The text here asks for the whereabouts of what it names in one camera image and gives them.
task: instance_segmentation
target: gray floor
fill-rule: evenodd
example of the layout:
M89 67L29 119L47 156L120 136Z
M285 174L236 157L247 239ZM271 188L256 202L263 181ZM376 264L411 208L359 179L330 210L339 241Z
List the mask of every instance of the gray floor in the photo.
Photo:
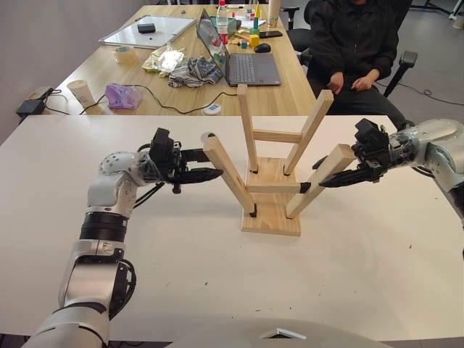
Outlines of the gray floor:
M307 0L285 0L285 5L304 9L306 2ZM451 10L455 0L435 0L433 3ZM416 4L423 4L423 1L417 1ZM286 22L286 14L281 17ZM302 11L297 12L295 28L308 28ZM406 73L402 83L419 91L427 88L436 98L464 104L464 30L453 28L452 21L445 14L412 9L399 31L398 51L405 49L416 51L419 56L416 66ZM415 123L445 117L464 123L463 106L435 101L403 86L397 86L389 98ZM23 342L22 336L7 336L1 348L21 347ZM384 343L395 348L464 348L463 337ZM162 348L167 344L150 342L140 347ZM129 347L120 342L113 342L112 346Z

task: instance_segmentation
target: person's hand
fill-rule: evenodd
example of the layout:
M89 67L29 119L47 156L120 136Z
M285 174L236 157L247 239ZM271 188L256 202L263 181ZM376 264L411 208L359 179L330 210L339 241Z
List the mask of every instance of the person's hand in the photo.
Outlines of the person's hand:
M368 77L367 75L363 78L358 78L355 82L353 82L351 89L355 89L356 91L366 91L372 87L373 80Z
M355 89L356 91L367 91L372 87L372 84L375 80L377 80L380 72L377 69L372 69L366 76L363 78L358 78L355 82L353 82L351 89Z
M343 73L341 71L335 72L331 76L331 80L327 84L327 87L329 87L332 93L335 95L340 93L341 88L343 87Z

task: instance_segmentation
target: whiteboard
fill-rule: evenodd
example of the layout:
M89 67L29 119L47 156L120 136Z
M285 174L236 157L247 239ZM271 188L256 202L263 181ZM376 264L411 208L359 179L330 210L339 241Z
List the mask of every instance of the whiteboard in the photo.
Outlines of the whiteboard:
M101 38L99 42L106 45L129 45L157 49L166 45L167 42L174 41L195 22L195 18L146 15L134 23L128 24L108 36ZM154 33L140 34L138 32L138 24L151 23L153 23L156 28Z

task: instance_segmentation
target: smartphone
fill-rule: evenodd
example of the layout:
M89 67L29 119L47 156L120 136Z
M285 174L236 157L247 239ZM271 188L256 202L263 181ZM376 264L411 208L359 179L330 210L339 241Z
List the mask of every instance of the smartphone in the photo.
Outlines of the smartphone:
M260 38L277 38L278 36L282 36L282 33L278 30L260 31Z

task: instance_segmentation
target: laptop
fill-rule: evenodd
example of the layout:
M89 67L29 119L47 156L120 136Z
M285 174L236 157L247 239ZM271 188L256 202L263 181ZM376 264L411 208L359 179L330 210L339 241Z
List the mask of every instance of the laptop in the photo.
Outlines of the laptop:
M234 53L229 54L210 16L203 9L196 34L202 40L217 67L230 86L240 83L249 86L281 85L274 56L271 53Z

